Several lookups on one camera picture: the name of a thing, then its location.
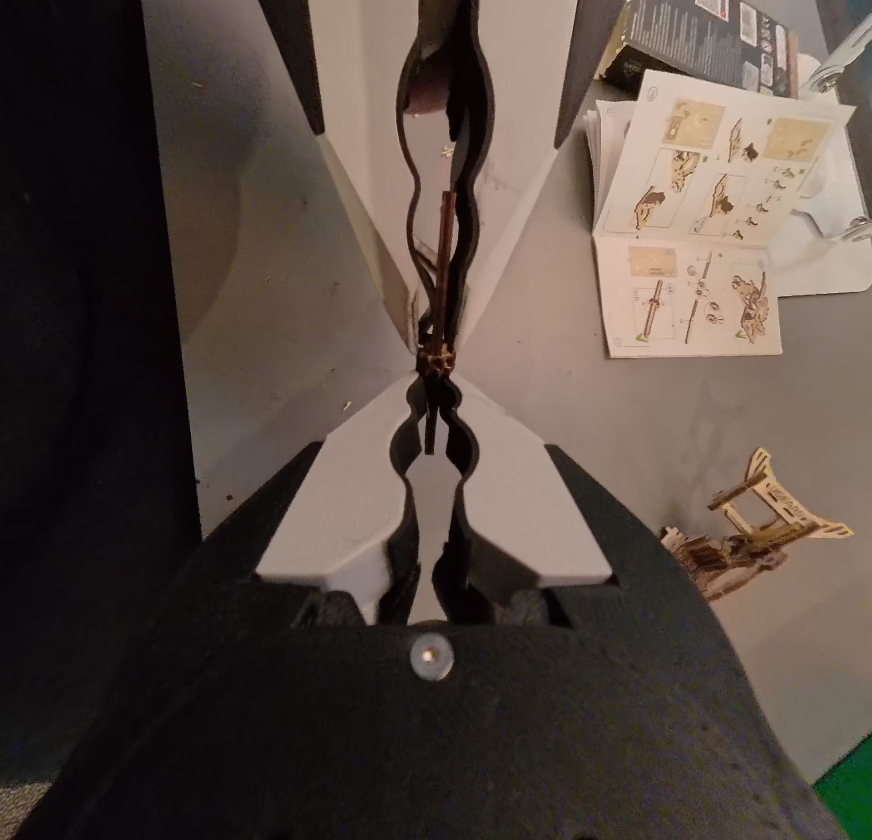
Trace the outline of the green mat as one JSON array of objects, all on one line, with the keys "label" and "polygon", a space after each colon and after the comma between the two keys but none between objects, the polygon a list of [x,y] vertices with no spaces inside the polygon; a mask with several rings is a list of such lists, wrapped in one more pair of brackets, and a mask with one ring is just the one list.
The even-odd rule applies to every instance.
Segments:
[{"label": "green mat", "polygon": [[871,735],[814,784],[816,794],[851,839],[871,838]]}]

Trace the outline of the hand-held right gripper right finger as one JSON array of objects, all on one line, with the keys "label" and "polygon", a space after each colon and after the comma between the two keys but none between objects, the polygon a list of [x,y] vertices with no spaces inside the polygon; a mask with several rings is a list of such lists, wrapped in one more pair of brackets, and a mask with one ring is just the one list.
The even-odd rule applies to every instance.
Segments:
[{"label": "hand-held right gripper right finger", "polygon": [[440,392],[446,455],[460,475],[440,556],[440,604],[460,624],[492,624],[520,594],[613,577],[545,442],[460,376]]}]

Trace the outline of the white instruction booklet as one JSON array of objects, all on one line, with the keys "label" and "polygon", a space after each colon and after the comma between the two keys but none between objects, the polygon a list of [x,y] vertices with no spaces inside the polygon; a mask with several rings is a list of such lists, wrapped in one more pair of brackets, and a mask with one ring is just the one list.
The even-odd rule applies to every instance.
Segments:
[{"label": "white instruction booklet", "polygon": [[644,72],[592,233],[611,359],[782,354],[772,243],[855,110]]}]

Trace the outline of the wooden axle stick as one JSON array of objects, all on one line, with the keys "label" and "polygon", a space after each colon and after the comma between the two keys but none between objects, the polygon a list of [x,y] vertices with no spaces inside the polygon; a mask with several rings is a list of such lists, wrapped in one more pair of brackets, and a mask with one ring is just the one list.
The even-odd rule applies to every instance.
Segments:
[{"label": "wooden axle stick", "polygon": [[[446,323],[448,318],[448,284],[452,261],[452,236],[455,217],[456,194],[452,191],[442,193],[441,223],[439,248],[435,271],[434,292],[430,299],[431,332],[425,348],[430,353],[438,354],[445,346],[452,350],[446,338]],[[424,432],[424,453],[433,455],[437,422],[440,416],[440,394],[443,380],[446,377],[424,378],[426,392],[426,421]]]}]

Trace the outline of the wooden model assembly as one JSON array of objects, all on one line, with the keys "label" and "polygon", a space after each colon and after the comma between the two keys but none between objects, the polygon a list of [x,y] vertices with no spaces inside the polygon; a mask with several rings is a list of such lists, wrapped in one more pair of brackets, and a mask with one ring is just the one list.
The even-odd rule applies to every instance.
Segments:
[{"label": "wooden model assembly", "polygon": [[[740,513],[736,501],[753,494],[770,512],[768,522],[754,525]],[[714,603],[777,570],[788,560],[787,548],[804,539],[845,540],[855,531],[808,510],[777,479],[772,456],[758,447],[748,460],[743,480],[720,492],[709,503],[719,511],[733,533],[714,539],[688,537],[676,527],[662,530],[660,543],[696,585],[708,603]]]}]

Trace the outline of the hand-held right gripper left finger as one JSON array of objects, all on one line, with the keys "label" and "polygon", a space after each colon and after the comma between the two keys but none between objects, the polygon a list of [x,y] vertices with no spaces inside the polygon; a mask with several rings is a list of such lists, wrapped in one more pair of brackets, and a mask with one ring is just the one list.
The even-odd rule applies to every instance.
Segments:
[{"label": "hand-held right gripper left finger", "polygon": [[330,432],[256,567],[265,581],[350,594],[367,624],[405,624],[420,580],[407,478],[421,453],[410,372]]}]

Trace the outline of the white metal stand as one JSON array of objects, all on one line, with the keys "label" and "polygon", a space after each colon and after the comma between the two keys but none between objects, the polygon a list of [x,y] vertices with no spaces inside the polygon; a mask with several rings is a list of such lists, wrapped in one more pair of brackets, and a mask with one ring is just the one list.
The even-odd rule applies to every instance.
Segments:
[{"label": "white metal stand", "polygon": [[[836,83],[866,50],[870,38],[871,15],[866,15],[825,61],[797,53],[799,99],[835,108]],[[847,128],[836,126],[803,182],[788,222],[773,241],[771,260],[779,297],[870,288],[870,212],[861,193]]]}]

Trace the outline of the black cardboard box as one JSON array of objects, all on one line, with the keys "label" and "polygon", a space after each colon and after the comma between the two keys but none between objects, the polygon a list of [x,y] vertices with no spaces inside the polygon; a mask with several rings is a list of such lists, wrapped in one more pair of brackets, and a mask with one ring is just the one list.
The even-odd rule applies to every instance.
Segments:
[{"label": "black cardboard box", "polygon": [[744,0],[625,0],[596,78],[633,97],[649,69],[796,98],[798,41]]}]

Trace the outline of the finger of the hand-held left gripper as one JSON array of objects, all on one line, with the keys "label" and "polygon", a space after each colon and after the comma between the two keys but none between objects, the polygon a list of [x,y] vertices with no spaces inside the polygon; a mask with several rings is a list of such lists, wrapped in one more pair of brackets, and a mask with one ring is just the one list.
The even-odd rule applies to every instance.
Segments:
[{"label": "finger of the hand-held left gripper", "polygon": [[318,143],[377,294],[413,352],[426,294],[409,247],[416,182],[399,127],[419,0],[308,3],[324,122]]},{"label": "finger of the hand-held left gripper", "polygon": [[504,273],[557,156],[578,0],[472,0],[472,45],[485,96],[474,150],[477,231],[462,284],[455,347],[463,348]]}]

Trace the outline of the dark cloth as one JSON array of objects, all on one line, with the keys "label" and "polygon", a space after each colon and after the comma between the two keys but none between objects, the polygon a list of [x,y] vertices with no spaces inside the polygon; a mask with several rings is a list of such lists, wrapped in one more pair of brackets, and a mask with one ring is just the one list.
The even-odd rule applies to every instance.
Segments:
[{"label": "dark cloth", "polygon": [[1,0],[2,787],[47,783],[199,543],[142,0]]}]

